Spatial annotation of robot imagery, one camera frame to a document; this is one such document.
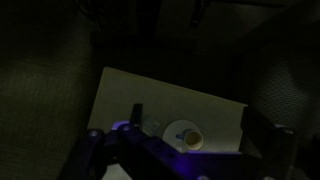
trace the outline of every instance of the dark floor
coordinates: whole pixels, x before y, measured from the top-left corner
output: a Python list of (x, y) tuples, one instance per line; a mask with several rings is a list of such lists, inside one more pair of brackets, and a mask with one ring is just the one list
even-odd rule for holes
[(157, 35), (194, 38), (193, 53), (93, 48), (95, 26), (72, 3), (1, 2), (0, 179), (57, 177), (86, 128), (105, 65), (232, 98), (228, 48), (280, 10), (215, 3), (188, 31), (193, 1), (185, 3), (164, 2)]

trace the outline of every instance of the dark background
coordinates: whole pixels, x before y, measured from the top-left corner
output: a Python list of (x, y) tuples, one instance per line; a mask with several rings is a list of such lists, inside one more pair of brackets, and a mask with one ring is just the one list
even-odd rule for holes
[(211, 3), (199, 29), (188, 30), (192, 7), (164, 0), (156, 31), (195, 39), (197, 50), (185, 52), (94, 47), (96, 27), (72, 1), (1, 1), (0, 179), (57, 177), (86, 128), (104, 66), (236, 99), (231, 47), (284, 9)]

